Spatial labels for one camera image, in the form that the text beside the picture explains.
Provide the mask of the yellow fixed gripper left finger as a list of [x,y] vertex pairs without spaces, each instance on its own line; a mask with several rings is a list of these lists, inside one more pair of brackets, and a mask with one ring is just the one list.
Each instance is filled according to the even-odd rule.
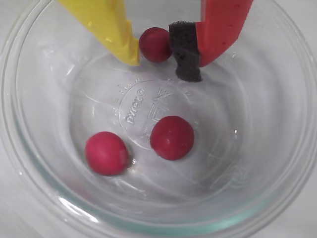
[[60,0],[59,3],[119,61],[139,65],[139,40],[133,36],[123,0]]

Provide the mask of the gripper red moving right finger foam pad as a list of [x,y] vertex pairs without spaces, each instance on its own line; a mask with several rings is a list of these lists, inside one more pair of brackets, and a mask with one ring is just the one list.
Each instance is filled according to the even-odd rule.
[[252,0],[203,0],[200,21],[169,25],[169,42],[179,79],[202,81],[200,69],[236,42],[252,3]]

